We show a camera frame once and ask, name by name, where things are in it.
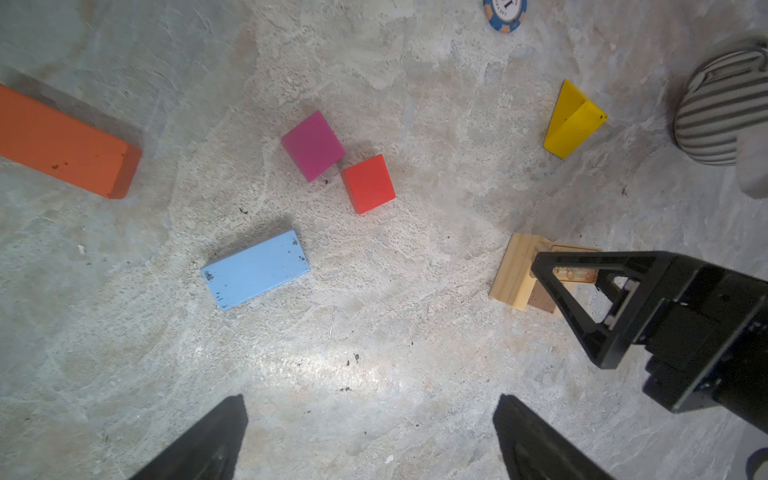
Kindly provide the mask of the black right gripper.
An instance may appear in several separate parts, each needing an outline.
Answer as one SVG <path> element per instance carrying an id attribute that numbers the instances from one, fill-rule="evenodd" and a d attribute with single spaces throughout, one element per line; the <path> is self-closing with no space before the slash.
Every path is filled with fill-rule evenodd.
<path id="1" fill-rule="evenodd" d="M 596 280 L 569 289 L 566 267 Z M 767 429 L 766 281 L 666 251 L 539 253 L 532 273 L 598 368 L 644 345 L 642 391 L 666 410 L 721 406 Z"/>

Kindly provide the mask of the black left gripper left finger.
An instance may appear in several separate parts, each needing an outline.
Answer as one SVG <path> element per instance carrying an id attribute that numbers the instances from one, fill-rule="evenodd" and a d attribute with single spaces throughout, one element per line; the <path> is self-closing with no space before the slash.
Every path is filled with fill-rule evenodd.
<path id="1" fill-rule="evenodd" d="M 243 396 L 229 396 L 132 479 L 232 479 L 247 425 Z"/>

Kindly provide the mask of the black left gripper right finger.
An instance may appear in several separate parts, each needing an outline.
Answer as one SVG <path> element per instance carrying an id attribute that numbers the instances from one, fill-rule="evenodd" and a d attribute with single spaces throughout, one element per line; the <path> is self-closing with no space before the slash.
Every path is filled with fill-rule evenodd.
<path id="1" fill-rule="evenodd" d="M 500 396 L 493 425 L 510 479 L 612 479 L 513 395 Z"/>

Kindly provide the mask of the dragon picture wooden block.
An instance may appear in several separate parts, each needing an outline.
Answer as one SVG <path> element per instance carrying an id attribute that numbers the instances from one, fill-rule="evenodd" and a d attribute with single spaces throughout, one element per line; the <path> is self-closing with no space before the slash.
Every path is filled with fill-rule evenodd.
<path id="1" fill-rule="evenodd" d="M 600 249 L 552 244 L 550 251 L 553 253 L 591 253 L 600 252 Z M 559 266 L 553 269 L 553 274 L 562 283 L 594 284 L 597 280 L 598 271 L 584 267 Z"/>

